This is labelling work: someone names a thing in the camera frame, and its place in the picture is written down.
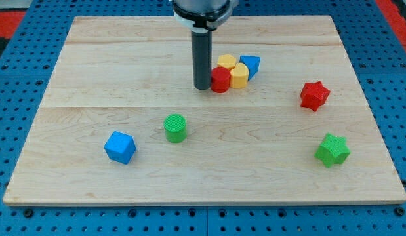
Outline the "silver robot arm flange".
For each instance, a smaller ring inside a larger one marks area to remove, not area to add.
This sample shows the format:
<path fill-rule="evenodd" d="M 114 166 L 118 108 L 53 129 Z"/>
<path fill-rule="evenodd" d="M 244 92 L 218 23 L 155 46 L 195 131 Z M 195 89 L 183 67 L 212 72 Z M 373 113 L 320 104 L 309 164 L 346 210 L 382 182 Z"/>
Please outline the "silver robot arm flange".
<path fill-rule="evenodd" d="M 214 31 L 232 15 L 238 0 L 172 0 L 174 17 L 196 33 Z"/>

